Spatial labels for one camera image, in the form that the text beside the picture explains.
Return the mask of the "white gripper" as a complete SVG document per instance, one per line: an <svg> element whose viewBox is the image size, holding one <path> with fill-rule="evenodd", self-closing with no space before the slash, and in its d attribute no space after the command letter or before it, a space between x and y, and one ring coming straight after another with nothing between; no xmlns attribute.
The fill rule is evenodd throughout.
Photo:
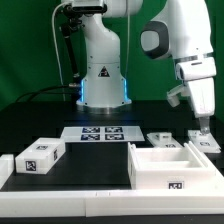
<svg viewBox="0 0 224 224"><path fill-rule="evenodd" d="M178 79L182 80L190 95L194 114L199 119L202 134L210 133L210 118L215 111L214 79L216 66L213 57L179 62L175 66Z"/></svg>

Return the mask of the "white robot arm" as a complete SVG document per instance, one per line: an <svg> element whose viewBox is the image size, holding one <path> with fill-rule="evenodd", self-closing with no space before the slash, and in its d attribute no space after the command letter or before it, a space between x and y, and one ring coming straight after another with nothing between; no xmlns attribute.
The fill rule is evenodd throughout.
<svg viewBox="0 0 224 224"><path fill-rule="evenodd" d="M101 11L86 11L81 17L87 51L87 74L82 79L78 105L91 110L117 109L128 104L126 80L120 74L120 39L102 22L105 17L125 17L137 13L143 0L102 0ZM178 104L176 95L190 97L200 129L209 133L215 111L216 75L211 27L204 0L166 0L163 9L144 26L141 48L149 58L172 58L175 76L182 84L167 95Z"/></svg>

